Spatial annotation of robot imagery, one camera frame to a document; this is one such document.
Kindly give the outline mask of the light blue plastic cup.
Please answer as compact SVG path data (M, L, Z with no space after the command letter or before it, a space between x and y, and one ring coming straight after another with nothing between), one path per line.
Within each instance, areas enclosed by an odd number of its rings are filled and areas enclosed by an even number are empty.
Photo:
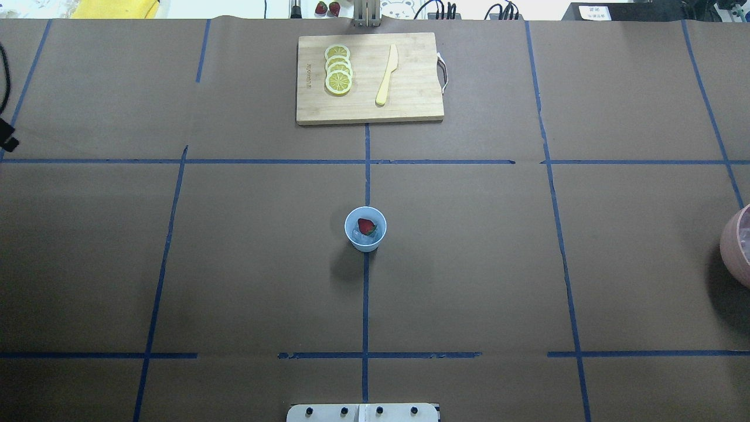
M377 241L370 245L356 244L351 239L351 232L353 228L358 227L358 219L370 219L377 224ZM362 206L353 209L348 216L345 218L345 235L348 238L349 243L358 251L361 252L373 252L378 249L378 246L382 243L387 233L387 221L386 217L377 208L370 206Z

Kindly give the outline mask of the white pillar with base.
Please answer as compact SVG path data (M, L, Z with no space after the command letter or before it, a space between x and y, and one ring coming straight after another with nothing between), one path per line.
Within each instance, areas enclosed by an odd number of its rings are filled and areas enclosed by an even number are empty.
M331 403L297 404L287 421L440 421L433 403Z

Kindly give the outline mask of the wooden cutting board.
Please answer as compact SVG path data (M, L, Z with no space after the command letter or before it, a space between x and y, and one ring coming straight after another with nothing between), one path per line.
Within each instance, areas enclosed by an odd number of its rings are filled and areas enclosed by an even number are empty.
M326 90L325 51L345 45L351 51L353 87L345 96ZM384 107L375 98L386 69L390 45L399 61ZM431 122L444 117L434 33L302 36L298 39L296 122L334 125L375 122Z

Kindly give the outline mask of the clear plastic bags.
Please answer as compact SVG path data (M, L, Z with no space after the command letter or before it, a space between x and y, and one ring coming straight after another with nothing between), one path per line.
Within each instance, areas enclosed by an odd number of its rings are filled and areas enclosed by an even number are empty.
M79 3L80 1L1 1L1 18L69 18Z

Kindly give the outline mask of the yellow cloth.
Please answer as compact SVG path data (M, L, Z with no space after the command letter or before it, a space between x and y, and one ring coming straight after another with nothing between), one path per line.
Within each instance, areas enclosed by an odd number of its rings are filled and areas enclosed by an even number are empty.
M161 1L80 1L72 19L152 19Z

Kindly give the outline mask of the red strawberries on desk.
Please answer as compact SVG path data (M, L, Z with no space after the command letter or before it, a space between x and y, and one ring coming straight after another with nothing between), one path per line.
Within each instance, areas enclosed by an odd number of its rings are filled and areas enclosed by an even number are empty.
M341 5L339 2L319 1L316 3L314 14L319 17L338 17L340 16Z

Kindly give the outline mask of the red strawberry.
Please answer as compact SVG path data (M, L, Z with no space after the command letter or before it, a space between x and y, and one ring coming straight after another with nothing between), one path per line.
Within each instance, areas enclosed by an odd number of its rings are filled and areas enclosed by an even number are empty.
M359 218L358 230L364 237L373 237L377 231L377 224L370 219Z

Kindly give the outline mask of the yellow plastic knife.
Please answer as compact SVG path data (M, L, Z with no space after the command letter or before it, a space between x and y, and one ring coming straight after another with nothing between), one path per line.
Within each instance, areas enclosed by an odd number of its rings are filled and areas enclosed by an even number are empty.
M382 82L379 85L375 104L384 107L388 101L392 74L397 70L399 54L396 45L390 45L386 69L384 70Z

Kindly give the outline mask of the lemon slices row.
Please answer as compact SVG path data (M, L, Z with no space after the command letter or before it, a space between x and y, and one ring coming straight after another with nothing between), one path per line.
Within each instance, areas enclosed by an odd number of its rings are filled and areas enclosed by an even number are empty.
M330 45L324 53L326 77L324 84L329 94L345 96L353 87L351 51L345 45Z

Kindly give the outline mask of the pink bowl with ice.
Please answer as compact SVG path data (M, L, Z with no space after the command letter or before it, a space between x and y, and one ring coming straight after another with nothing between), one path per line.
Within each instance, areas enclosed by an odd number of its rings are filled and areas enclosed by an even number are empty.
M737 211L724 225L720 237L721 261L745 288L749 288L748 211L749 205Z

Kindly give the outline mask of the aluminium frame post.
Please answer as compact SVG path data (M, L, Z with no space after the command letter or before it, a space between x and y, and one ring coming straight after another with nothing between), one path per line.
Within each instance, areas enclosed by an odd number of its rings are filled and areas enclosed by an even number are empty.
M375 28L382 22L381 2L375 0L354 0L353 26L357 28Z

